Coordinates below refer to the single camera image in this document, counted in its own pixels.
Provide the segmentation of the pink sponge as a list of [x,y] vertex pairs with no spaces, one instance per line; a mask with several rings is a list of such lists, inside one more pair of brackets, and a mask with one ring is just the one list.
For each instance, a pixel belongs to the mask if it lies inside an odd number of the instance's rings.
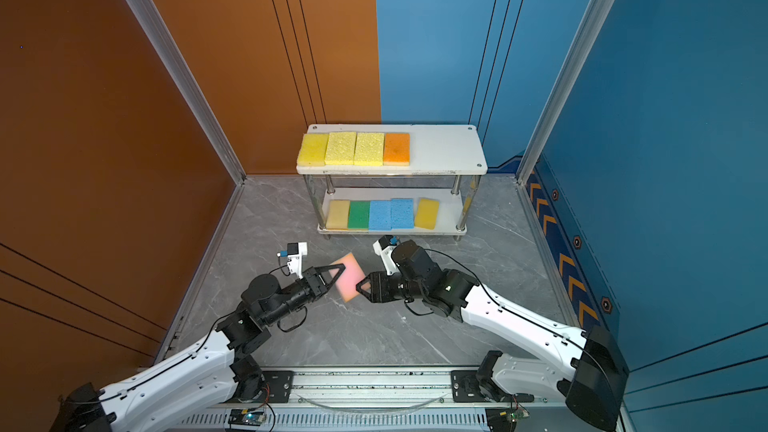
[[348,253],[333,262],[333,265],[343,265],[344,270],[332,270],[332,275],[341,274],[334,287],[345,302],[349,302],[359,296],[357,284],[365,278],[365,273],[353,253]]

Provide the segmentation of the pale yellow sponge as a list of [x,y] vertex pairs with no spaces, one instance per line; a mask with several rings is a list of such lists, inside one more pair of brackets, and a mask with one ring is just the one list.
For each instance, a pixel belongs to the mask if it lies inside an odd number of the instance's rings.
[[349,200],[331,200],[326,217],[328,230],[347,230],[351,202]]

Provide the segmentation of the green sponge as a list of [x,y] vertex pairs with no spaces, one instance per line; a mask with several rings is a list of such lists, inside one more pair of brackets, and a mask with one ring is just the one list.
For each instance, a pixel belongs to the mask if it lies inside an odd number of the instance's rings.
[[347,229],[367,230],[370,219],[369,201],[351,201],[349,205]]

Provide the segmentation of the blue sponge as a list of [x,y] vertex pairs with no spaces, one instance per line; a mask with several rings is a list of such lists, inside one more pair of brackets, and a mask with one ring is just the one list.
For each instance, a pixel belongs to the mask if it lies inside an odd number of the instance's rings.
[[390,201],[374,200],[369,203],[368,229],[372,231],[392,229]]
[[390,201],[390,224],[393,230],[406,230],[415,227],[414,200],[397,198]]

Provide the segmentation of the lime porous sponge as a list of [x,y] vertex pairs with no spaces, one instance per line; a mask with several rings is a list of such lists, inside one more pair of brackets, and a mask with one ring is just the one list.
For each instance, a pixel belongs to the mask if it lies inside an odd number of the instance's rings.
[[325,153],[329,166],[352,166],[356,149],[357,133],[352,131],[331,132]]
[[385,133],[359,132],[353,158],[355,166],[380,167],[383,165]]

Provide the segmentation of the bright yellow sponge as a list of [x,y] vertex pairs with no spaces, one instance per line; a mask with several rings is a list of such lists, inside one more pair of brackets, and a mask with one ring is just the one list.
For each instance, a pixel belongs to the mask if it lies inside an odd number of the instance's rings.
[[297,157],[298,167],[321,167],[325,165],[325,157],[329,135],[326,133],[307,133],[302,138]]

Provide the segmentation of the orange sponge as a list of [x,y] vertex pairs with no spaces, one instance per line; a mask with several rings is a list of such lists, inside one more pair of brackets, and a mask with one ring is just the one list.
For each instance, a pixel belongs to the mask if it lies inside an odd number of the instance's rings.
[[410,134],[386,133],[383,150],[384,166],[410,165]]

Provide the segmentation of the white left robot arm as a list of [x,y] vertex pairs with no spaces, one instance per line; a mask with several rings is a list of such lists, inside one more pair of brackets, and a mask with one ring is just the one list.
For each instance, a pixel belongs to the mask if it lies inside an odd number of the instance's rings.
[[52,430],[164,431],[237,391],[256,396],[264,378],[253,353],[270,326],[326,295],[345,270],[342,263],[310,267],[287,286],[270,273],[256,276],[237,307],[191,346],[102,389],[87,383],[71,392]]

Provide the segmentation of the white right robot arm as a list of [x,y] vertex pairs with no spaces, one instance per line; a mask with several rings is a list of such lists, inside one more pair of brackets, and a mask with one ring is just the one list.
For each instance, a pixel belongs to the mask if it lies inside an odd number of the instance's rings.
[[534,313],[492,291],[463,264],[440,267],[431,250],[412,240],[384,236],[374,249],[384,268],[356,285],[369,302],[419,300],[436,316],[490,331],[540,360],[535,367],[517,366],[503,353],[489,352],[477,371],[486,397],[505,402],[515,399],[523,384],[549,387],[590,426],[603,431],[625,427],[629,368],[606,328],[584,330]]

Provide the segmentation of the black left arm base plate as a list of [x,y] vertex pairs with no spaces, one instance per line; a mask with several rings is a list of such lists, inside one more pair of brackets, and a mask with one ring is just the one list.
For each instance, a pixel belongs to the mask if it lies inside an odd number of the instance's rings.
[[290,400],[295,373],[292,370],[267,370],[263,372],[263,387],[268,393],[262,402],[286,404]]

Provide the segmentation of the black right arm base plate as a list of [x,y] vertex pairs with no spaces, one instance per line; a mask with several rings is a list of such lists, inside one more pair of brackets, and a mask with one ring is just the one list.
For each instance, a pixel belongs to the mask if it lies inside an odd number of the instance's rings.
[[474,370],[453,370],[450,372],[453,401],[456,403],[512,402],[533,403],[535,396],[526,393],[507,393],[490,378]]

